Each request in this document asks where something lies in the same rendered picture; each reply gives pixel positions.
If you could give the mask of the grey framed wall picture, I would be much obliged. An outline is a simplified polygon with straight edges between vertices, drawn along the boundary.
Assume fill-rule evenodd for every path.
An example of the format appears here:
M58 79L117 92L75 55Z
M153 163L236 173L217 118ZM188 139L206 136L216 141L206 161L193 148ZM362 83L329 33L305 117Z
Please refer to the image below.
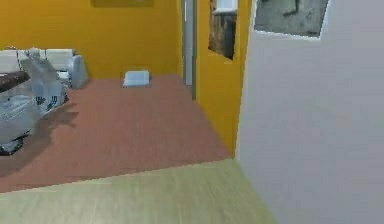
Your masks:
M254 30L319 38L329 0L257 0Z

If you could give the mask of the white sofa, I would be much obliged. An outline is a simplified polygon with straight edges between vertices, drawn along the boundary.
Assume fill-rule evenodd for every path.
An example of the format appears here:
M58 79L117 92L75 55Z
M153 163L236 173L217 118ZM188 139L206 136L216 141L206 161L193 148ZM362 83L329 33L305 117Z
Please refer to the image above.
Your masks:
M22 71L28 49L0 50L0 74ZM58 78L69 88L79 89L88 80L84 59L74 49L39 49L40 59L50 64Z

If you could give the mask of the grey door frame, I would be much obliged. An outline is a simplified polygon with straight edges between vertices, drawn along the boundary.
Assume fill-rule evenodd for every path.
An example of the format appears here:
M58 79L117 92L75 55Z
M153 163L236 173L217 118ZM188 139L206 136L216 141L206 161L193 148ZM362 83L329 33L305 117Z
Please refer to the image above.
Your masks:
M196 0L181 0L183 82L196 99Z

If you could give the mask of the white wall box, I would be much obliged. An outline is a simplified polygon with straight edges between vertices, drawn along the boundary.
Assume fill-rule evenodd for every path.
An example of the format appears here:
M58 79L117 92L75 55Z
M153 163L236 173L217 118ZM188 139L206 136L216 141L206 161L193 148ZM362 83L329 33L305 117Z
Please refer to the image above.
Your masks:
M236 13L238 11L238 0L216 0L213 10L214 14Z

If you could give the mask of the brown framed wall picture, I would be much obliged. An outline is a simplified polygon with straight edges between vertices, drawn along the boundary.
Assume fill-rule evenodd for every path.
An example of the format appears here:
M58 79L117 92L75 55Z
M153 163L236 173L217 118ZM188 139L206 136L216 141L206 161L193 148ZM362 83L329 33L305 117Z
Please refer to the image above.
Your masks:
M208 49L232 60L234 57L237 12L214 14L216 0L210 0Z

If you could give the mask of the white flat box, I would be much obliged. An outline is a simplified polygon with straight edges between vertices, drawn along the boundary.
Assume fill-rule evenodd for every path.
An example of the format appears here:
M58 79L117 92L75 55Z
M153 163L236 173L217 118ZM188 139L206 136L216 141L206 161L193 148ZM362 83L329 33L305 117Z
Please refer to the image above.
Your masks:
M150 83L150 73L148 70L127 71L123 79L123 87L145 86Z

